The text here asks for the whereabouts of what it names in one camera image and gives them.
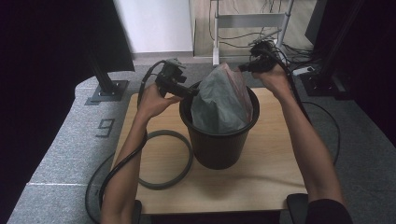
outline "person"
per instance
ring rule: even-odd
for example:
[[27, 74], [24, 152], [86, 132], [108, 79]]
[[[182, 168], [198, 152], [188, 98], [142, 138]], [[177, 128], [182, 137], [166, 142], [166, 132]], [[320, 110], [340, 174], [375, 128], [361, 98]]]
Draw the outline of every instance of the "person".
[[[285, 71], [276, 65], [269, 72], [252, 75], [261, 80], [281, 104], [295, 159], [308, 192], [306, 223], [352, 223], [329, 150], [297, 105]], [[116, 164], [139, 145], [149, 120], [180, 100], [176, 96], [164, 99], [155, 84], [148, 86]], [[132, 223], [140, 156], [141, 153], [137, 154], [108, 183], [102, 205], [102, 223]]]

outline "trash can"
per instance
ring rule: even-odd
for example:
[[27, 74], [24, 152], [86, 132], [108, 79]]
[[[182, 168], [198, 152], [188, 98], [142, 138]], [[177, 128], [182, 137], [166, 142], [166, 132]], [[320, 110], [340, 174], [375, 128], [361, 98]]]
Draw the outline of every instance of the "trash can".
[[[192, 85], [194, 88], [198, 86], [199, 83]], [[244, 128], [230, 133], [213, 134], [194, 127], [191, 115], [193, 96], [188, 96], [180, 102], [180, 116], [189, 130], [194, 156], [206, 168], [227, 169], [238, 161], [248, 137], [248, 131], [256, 124], [260, 115], [260, 105], [256, 94], [249, 87], [247, 87], [247, 92], [253, 105], [252, 120]]]

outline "person's left hand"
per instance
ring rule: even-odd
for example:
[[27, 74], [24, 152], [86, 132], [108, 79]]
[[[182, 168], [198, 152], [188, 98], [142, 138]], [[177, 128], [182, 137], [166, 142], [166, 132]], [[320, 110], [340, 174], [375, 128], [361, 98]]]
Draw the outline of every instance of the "person's left hand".
[[143, 92], [137, 115], [149, 120], [160, 115], [169, 105], [175, 104], [180, 100], [182, 100], [182, 98], [177, 96], [162, 98], [157, 84], [153, 83], [146, 87]]

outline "wooden table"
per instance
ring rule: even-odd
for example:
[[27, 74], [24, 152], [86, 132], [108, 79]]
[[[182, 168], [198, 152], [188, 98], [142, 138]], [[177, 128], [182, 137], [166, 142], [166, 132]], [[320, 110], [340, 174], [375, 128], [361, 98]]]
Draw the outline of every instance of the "wooden table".
[[[210, 170], [194, 159], [186, 177], [170, 189], [151, 190], [139, 185], [136, 199], [143, 204], [143, 214], [281, 210], [287, 208], [289, 194], [306, 192], [279, 102], [265, 88], [252, 90], [259, 98], [261, 114], [239, 161], [225, 170]], [[115, 158], [132, 125], [136, 100], [137, 94], [131, 98]], [[178, 104], [148, 125], [149, 133], [162, 129], [190, 139]], [[187, 160], [187, 147], [180, 140], [152, 138], [143, 148], [140, 177], [151, 183], [168, 181], [183, 170]]]

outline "translucent plastic bag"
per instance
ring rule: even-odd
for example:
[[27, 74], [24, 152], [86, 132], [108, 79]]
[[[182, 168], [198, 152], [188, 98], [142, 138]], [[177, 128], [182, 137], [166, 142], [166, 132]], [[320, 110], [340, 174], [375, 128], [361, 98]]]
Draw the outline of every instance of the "translucent plastic bag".
[[230, 133], [251, 122], [253, 106], [240, 72], [220, 64], [199, 85], [192, 100], [192, 124], [208, 133]]

